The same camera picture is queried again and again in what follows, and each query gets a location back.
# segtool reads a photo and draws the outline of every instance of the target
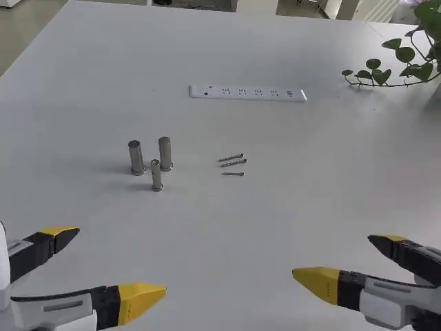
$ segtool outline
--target white table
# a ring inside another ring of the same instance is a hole
[[[82,231],[14,293],[165,284],[127,331],[375,330],[291,276],[411,281],[367,235],[441,247],[437,83],[356,90],[340,76],[396,62],[373,27],[70,1],[0,79],[0,218],[11,239]],[[191,99],[192,83],[299,86],[309,102]],[[175,169],[155,193],[129,174],[127,143],[150,160],[163,135]],[[245,177],[222,177],[215,160],[240,152]]]

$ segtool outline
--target power outlet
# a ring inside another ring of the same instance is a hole
[[[306,102],[303,90],[293,88],[257,88],[249,86],[191,85],[190,96],[203,99],[238,99]]]

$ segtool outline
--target floor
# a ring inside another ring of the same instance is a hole
[[[167,7],[219,10],[221,12],[232,11],[232,3],[230,0],[173,0],[173,4]]]
[[[293,17],[312,17],[315,19],[326,18],[320,8],[308,0],[303,0],[297,4],[297,0],[279,0],[277,6],[277,15]]]
[[[147,0],[86,0],[145,5]],[[0,76],[24,51],[68,0],[23,0],[13,8],[0,7]],[[230,12],[230,0],[174,0],[172,7]],[[316,6],[303,0],[280,0],[277,15],[323,18]]]

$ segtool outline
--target metal screw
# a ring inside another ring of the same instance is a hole
[[[141,152],[141,143],[137,140],[129,142],[130,162],[132,163],[132,174],[140,176],[145,172],[143,153]]]
[[[245,176],[244,172],[224,172],[222,173],[224,176]]]
[[[242,159],[244,157],[243,154],[237,154],[237,155],[233,155],[231,157],[225,157],[223,159],[219,159],[218,162],[226,162],[226,161],[231,161],[234,159]]]
[[[151,171],[152,171],[152,190],[155,192],[159,192],[163,190],[163,182],[161,181],[161,167],[160,167],[159,160],[152,160],[150,162],[151,165]]]
[[[161,160],[161,170],[170,171],[173,169],[172,162],[172,147],[170,145],[169,137],[162,137],[158,140],[159,144],[159,158]]]
[[[231,167],[231,166],[235,166],[236,164],[244,164],[244,163],[247,163],[247,162],[248,162],[248,160],[243,159],[243,160],[236,161],[236,162],[225,163],[225,164],[221,165],[221,167],[222,168]]]

